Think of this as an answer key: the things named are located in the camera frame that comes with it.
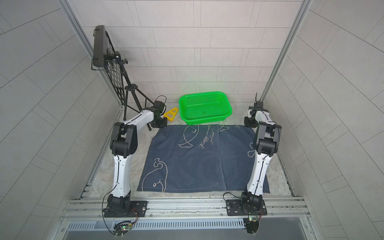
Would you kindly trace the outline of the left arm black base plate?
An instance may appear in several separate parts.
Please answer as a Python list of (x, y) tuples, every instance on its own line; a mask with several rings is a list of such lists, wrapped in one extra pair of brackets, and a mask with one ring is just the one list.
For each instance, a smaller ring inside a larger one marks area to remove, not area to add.
[(148, 201), (108, 201), (103, 207), (105, 218), (133, 218), (144, 217), (147, 211)]

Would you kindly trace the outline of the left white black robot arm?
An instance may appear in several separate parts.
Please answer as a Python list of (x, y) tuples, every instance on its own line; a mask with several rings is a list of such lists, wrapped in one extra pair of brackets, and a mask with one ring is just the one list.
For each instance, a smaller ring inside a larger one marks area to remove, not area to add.
[(122, 123), (116, 122), (110, 141), (114, 156), (114, 185), (103, 209), (109, 217), (125, 216), (131, 212), (130, 168), (131, 160), (138, 148), (138, 131), (150, 124), (153, 128), (167, 126), (163, 117), (166, 110), (164, 103), (156, 101), (152, 107), (144, 108), (138, 115)]

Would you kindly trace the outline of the dark blue whale pillowcase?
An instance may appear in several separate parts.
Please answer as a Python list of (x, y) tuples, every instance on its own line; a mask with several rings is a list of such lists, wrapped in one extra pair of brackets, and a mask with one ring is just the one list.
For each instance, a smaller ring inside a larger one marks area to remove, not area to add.
[(254, 166), (254, 131), (238, 125), (171, 125), (152, 138), (137, 190), (244, 191)]

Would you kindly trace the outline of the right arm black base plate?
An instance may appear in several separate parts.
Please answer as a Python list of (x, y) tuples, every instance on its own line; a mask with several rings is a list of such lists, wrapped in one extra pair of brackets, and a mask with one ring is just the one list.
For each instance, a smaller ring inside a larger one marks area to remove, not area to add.
[(265, 201), (262, 200), (262, 204), (259, 210), (250, 205), (242, 204), (240, 199), (226, 200), (226, 210), (228, 216), (266, 216), (268, 214)]

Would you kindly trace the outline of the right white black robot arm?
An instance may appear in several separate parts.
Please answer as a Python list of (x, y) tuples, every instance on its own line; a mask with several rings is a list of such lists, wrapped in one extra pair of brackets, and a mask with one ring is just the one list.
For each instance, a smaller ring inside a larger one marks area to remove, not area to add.
[(257, 110), (250, 118), (245, 118), (247, 127), (256, 128), (251, 147), (255, 158), (250, 180), (246, 190), (242, 193), (242, 208), (249, 213), (260, 211), (262, 208), (265, 179), (270, 161), (277, 153), (282, 126), (278, 125), (270, 117), (266, 110)]

